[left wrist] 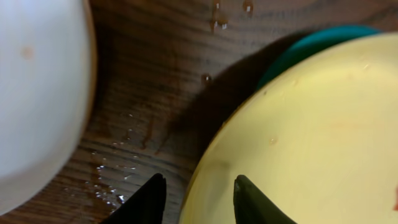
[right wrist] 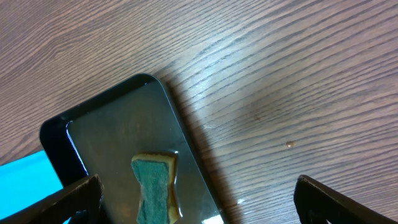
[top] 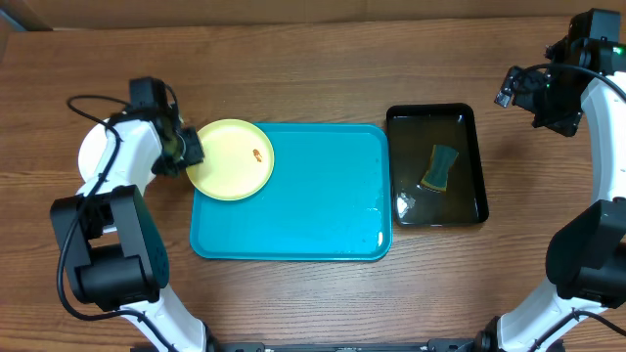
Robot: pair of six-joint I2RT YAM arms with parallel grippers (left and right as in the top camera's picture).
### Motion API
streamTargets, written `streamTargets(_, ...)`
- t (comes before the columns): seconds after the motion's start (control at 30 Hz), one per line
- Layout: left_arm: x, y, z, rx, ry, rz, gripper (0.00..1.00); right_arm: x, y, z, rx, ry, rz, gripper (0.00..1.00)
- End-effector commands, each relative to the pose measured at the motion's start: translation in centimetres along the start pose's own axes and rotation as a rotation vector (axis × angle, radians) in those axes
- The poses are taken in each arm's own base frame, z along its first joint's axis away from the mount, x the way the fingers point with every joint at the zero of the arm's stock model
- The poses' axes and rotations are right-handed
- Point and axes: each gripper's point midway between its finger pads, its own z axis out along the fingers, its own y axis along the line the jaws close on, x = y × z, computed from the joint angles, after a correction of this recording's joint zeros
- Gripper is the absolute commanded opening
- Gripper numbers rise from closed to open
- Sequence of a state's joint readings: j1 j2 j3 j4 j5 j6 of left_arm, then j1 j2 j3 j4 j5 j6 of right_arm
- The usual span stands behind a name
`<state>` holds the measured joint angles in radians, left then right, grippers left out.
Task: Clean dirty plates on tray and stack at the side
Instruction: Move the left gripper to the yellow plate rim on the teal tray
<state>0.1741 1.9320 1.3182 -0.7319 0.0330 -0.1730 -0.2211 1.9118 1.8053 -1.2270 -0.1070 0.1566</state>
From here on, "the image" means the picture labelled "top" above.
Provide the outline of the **yellow-green plate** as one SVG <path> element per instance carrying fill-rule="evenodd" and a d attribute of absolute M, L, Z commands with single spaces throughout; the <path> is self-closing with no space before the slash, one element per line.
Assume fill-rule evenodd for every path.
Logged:
<path fill-rule="evenodd" d="M 218 200 L 240 200 L 260 191 L 271 177 L 275 155 L 267 135 L 239 119 L 211 122 L 198 132 L 204 159 L 187 174 L 198 191 Z"/>

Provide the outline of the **white plate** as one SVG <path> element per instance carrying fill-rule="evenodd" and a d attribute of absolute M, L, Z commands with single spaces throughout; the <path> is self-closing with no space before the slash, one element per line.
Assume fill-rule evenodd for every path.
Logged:
<path fill-rule="evenodd" d="M 154 179 L 152 168 L 162 151 L 154 125 L 135 119 L 117 123 L 113 128 L 121 143 L 109 175 L 128 184 L 145 187 Z M 84 181 L 104 171 L 114 151 L 115 142 L 113 133 L 102 125 L 90 130 L 78 153 L 79 171 Z"/>

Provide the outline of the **green yellow sponge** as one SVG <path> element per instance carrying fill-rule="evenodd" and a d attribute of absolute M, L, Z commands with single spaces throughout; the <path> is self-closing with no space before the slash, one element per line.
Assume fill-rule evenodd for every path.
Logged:
<path fill-rule="evenodd" d="M 452 147 L 434 145 L 431 151 L 428 168 L 420 184 L 434 192 L 445 192 L 448 186 L 450 170 L 458 155 L 458 151 Z"/>

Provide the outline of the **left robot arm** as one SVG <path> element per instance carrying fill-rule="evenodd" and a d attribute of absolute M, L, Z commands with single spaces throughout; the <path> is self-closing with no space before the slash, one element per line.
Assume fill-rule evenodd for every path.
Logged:
<path fill-rule="evenodd" d="M 204 159 L 198 133 L 182 122 L 173 89 L 160 79 L 129 82 L 122 110 L 97 123 L 106 144 L 94 173 L 50 218 L 60 248 L 56 289 L 74 318 L 122 317 L 155 351 L 217 351 L 202 320 L 169 283 L 169 261 L 144 201 L 157 175 L 177 177 Z"/>

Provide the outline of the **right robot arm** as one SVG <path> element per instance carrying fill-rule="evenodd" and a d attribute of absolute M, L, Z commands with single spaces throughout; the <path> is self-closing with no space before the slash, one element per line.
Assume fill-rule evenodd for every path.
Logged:
<path fill-rule="evenodd" d="M 546 277 L 513 311 L 495 317 L 465 351 L 560 351 L 561 338 L 625 302 L 625 46 L 620 15 L 591 9 L 573 17 L 547 48 L 547 62 L 509 69 L 495 97 L 534 115 L 535 128 L 572 137 L 585 119 L 591 142 L 590 206 L 550 241 Z"/>

